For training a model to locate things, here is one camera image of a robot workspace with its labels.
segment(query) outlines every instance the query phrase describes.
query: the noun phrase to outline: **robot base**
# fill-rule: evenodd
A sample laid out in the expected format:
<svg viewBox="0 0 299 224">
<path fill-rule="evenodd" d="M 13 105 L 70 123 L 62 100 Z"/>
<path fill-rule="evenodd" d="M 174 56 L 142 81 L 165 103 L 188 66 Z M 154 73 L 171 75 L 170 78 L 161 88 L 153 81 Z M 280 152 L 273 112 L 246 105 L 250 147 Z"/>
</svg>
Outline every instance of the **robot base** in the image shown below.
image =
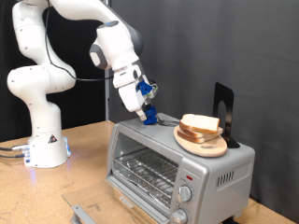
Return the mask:
<svg viewBox="0 0 299 224">
<path fill-rule="evenodd" d="M 62 131 L 38 133 L 28 140 L 29 154 L 24 158 L 25 166 L 52 168 L 64 164 L 71 153 Z"/>
</svg>

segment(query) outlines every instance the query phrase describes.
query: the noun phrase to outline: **black plate stand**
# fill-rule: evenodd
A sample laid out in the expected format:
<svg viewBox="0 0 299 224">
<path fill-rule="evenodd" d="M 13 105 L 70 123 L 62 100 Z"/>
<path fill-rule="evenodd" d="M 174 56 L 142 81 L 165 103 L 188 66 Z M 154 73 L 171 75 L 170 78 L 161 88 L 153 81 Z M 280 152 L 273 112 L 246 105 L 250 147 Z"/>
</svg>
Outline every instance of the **black plate stand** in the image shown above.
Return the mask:
<svg viewBox="0 0 299 224">
<path fill-rule="evenodd" d="M 231 138 L 234 93 L 231 89 L 221 85 L 219 82 L 216 82 L 213 105 L 213 117 L 215 118 L 218 117 L 219 103 L 221 101 L 224 102 L 226 107 L 225 128 L 222 137 L 226 141 L 228 148 L 238 148 L 240 145 L 233 138 Z"/>
</svg>

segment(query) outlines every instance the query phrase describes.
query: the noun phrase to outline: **bread crust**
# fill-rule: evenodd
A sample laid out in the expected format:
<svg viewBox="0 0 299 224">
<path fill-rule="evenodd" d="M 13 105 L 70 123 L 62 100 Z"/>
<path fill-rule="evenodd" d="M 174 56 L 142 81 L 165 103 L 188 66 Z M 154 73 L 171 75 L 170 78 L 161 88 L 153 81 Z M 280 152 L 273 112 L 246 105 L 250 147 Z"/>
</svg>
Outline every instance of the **bread crust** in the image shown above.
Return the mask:
<svg viewBox="0 0 299 224">
<path fill-rule="evenodd" d="M 187 134 L 181 133 L 180 131 L 178 131 L 178 136 L 190 142 L 203 143 L 203 140 L 201 138 L 192 138 Z"/>
<path fill-rule="evenodd" d="M 194 137 L 194 138 L 200 138 L 200 137 L 204 137 L 204 135 L 202 133 L 194 133 L 188 130 L 183 130 L 183 129 L 179 129 L 180 131 L 182 131 L 183 133 L 187 134 L 190 137 Z"/>
<path fill-rule="evenodd" d="M 219 122 L 217 124 L 217 130 L 216 131 L 212 131 L 212 130 L 208 130 L 208 129 L 201 129 L 201 128 L 196 128 L 190 125 L 186 125 L 184 124 L 181 120 L 179 121 L 179 128 L 182 130 L 186 130 L 186 131 L 191 131 L 191 132 L 195 132 L 195 133 L 207 133 L 207 134 L 217 134 L 218 133 L 218 128 L 219 128 Z"/>
</svg>

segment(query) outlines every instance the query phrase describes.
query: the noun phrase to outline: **toast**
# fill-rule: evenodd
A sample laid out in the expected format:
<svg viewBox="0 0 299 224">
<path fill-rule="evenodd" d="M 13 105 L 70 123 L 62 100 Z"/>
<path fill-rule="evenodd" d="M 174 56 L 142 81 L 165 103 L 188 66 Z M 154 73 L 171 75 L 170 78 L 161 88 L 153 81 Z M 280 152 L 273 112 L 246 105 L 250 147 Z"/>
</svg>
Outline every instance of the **toast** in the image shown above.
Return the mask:
<svg viewBox="0 0 299 224">
<path fill-rule="evenodd" d="M 187 134 L 190 137 L 193 138 L 203 138 L 203 137 L 211 137 L 211 136 L 215 136 L 215 134 L 207 134 L 207 133 L 195 133 L 195 132 L 191 132 L 191 131 L 187 131 L 187 130 L 182 130 L 179 129 L 182 133 Z M 217 135 L 221 135 L 223 133 L 223 129 L 221 127 L 218 128 L 218 132 Z"/>
<path fill-rule="evenodd" d="M 199 137 L 199 138 L 195 138 L 195 137 L 190 137 L 189 135 L 187 135 L 186 133 L 184 133 L 180 128 L 178 128 L 178 136 L 190 141 L 190 142 L 194 142 L 194 143 L 204 143 L 206 141 L 212 140 L 214 138 L 217 138 L 218 135 L 209 135 L 206 137 Z"/>
<path fill-rule="evenodd" d="M 179 121 L 179 127 L 183 131 L 215 135 L 218 134 L 219 123 L 220 119 L 203 115 L 186 114 Z"/>
</svg>

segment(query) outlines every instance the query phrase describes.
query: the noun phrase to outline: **oven rack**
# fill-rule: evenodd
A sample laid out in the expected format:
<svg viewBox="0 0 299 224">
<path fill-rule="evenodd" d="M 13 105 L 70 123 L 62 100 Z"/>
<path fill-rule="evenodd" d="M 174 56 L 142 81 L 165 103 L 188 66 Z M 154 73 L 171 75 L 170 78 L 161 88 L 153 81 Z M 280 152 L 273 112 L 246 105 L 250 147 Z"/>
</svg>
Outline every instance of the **oven rack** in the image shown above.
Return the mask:
<svg viewBox="0 0 299 224">
<path fill-rule="evenodd" d="M 115 162 L 125 168 L 118 173 L 168 207 L 178 172 L 176 163 L 149 148 L 119 157 Z"/>
</svg>

